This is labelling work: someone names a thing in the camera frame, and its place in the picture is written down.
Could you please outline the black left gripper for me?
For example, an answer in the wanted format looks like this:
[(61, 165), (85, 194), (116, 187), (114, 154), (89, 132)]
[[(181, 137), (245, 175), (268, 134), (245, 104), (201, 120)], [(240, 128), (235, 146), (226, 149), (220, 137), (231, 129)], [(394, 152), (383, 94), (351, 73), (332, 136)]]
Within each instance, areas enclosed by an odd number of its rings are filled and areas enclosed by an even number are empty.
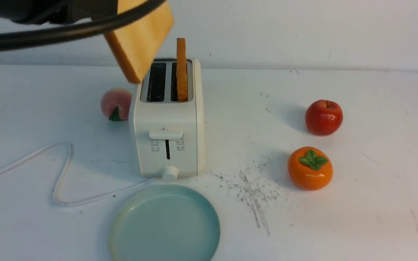
[(117, 0), (0, 0), (0, 18), (17, 24), (67, 25), (117, 14)]

